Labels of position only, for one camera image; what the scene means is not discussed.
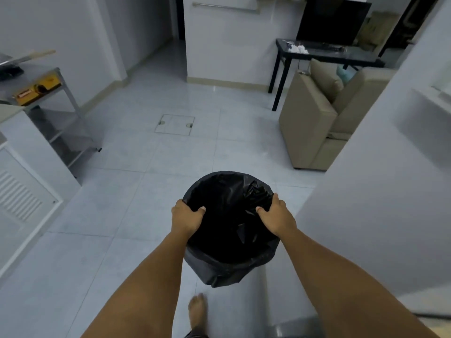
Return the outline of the person's left hand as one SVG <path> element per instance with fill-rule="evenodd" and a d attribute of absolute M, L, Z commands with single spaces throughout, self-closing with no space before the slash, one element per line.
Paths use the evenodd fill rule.
<path fill-rule="evenodd" d="M 199 229 L 202 219 L 194 219 L 191 216 L 191 208 L 179 199 L 172 207 L 171 233 L 183 237 L 186 241 Z"/>

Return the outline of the person's right hand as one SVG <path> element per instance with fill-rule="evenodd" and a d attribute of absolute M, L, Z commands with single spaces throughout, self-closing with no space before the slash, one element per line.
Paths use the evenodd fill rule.
<path fill-rule="evenodd" d="M 261 219 L 265 227 L 279 239 L 283 239 L 289 233 L 297 229 L 295 218 L 286 207 L 284 200 L 279 199 L 274 193 L 272 203 L 269 208 L 271 215 L 269 219 Z"/>

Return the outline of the trash bin with black bag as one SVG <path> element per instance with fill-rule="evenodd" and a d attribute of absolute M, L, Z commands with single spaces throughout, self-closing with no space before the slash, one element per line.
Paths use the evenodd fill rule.
<path fill-rule="evenodd" d="M 212 172 L 189 187 L 183 202 L 206 213 L 184 259 L 205 285 L 237 284 L 273 259 L 280 240 L 256 213 L 258 206 L 269 210 L 273 195 L 265 182 L 234 171 Z"/>

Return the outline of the person's right forearm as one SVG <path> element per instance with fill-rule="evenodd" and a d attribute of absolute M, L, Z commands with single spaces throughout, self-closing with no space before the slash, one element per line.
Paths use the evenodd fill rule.
<path fill-rule="evenodd" d="M 278 235 L 326 338 L 439 338 L 353 262 L 296 227 Z"/>

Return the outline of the person's left forearm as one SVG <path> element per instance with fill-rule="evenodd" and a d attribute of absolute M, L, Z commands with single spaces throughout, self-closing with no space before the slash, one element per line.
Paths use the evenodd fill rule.
<path fill-rule="evenodd" d="M 172 230 L 113 293 L 81 338 L 171 338 L 188 232 Z"/>

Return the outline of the floor access hatch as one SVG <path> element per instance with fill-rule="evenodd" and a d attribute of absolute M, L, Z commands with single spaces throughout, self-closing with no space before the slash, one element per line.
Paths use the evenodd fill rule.
<path fill-rule="evenodd" d="M 195 117 L 163 114 L 155 133 L 189 136 L 193 127 Z"/>

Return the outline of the person's bare foot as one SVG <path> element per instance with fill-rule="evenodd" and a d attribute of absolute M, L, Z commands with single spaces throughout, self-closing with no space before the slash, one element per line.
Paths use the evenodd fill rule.
<path fill-rule="evenodd" d="M 191 298 L 188 304 L 190 333 L 206 334 L 207 328 L 207 298 L 199 293 Z"/>

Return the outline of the beige sofa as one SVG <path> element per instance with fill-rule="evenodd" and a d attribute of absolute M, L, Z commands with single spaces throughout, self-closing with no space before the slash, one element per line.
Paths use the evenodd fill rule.
<path fill-rule="evenodd" d="M 295 169 L 327 171 L 397 69 L 359 70 L 333 103 L 312 77 L 293 77 L 279 128 Z"/>

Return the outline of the beige sofa cushion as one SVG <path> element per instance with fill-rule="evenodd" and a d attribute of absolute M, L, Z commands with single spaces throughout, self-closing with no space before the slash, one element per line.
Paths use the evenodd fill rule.
<path fill-rule="evenodd" d="M 343 81 L 337 75 L 338 67 L 335 63 L 320 62 L 316 59 L 309 63 L 311 78 L 331 104 L 344 89 Z"/>

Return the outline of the teal cushion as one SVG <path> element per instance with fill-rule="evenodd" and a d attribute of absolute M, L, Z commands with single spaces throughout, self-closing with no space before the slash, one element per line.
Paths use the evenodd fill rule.
<path fill-rule="evenodd" d="M 336 74 L 340 78 L 340 80 L 343 83 L 343 86 L 346 86 L 349 84 L 349 82 L 353 79 L 353 77 L 356 75 L 357 71 L 353 68 L 348 70 L 345 69 L 342 65 L 337 65 L 336 67 Z"/>

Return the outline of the black side table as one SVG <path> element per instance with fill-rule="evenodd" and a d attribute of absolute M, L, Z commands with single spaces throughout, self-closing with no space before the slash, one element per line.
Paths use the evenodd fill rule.
<path fill-rule="evenodd" d="M 303 45 L 307 49 L 307 53 L 303 54 L 291 52 L 290 41 L 287 39 L 277 38 L 275 40 L 277 56 L 268 89 L 269 94 L 273 92 L 280 62 L 283 62 L 284 68 L 272 106 L 273 112 L 277 111 L 281 93 L 283 91 L 292 60 L 310 61 L 312 59 L 316 59 L 320 62 L 336 63 L 346 67 L 385 67 L 385 63 L 380 59 L 380 57 L 373 52 L 365 51 L 358 46 L 326 45 L 305 40 L 295 40 L 292 43 L 294 45 Z"/>

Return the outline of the metal shelf rack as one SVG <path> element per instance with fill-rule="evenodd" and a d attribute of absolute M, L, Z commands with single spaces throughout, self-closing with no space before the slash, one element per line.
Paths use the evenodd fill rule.
<path fill-rule="evenodd" d="M 0 82 L 0 142 L 8 140 L 25 150 L 24 160 L 47 181 L 69 179 L 70 168 L 102 146 L 75 100 L 59 67 L 9 64 L 24 73 Z M 27 106 L 19 106 L 13 94 L 34 81 L 56 74 L 62 86 Z"/>

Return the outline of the white louvered cabinet door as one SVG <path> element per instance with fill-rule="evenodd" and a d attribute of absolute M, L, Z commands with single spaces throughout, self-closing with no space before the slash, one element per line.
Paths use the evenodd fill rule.
<path fill-rule="evenodd" d="M 26 254 L 63 199 L 9 141 L 0 144 L 0 282 Z"/>

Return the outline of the black television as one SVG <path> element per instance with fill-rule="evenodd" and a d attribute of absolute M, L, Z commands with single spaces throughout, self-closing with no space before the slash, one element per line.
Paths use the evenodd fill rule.
<path fill-rule="evenodd" d="M 353 45 L 371 5 L 354 0 L 307 0 L 296 40 Z"/>

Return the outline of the yellow box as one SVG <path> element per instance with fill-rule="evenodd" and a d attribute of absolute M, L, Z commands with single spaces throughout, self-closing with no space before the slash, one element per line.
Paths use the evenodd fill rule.
<path fill-rule="evenodd" d="M 56 74 L 49 74 L 15 92 L 12 97 L 19 106 L 27 106 L 61 86 L 62 82 L 59 77 Z"/>

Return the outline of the brown cardboard box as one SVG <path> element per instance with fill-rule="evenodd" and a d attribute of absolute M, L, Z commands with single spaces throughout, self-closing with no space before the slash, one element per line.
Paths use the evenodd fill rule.
<path fill-rule="evenodd" d="M 379 55 L 397 25 L 401 15 L 395 12 L 373 11 L 356 37 L 356 44 L 365 51 Z"/>

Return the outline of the black object on rack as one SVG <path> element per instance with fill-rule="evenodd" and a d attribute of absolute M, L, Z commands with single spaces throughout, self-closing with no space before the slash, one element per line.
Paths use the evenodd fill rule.
<path fill-rule="evenodd" d="M 0 66 L 0 82 L 21 76 L 24 70 L 16 65 Z"/>

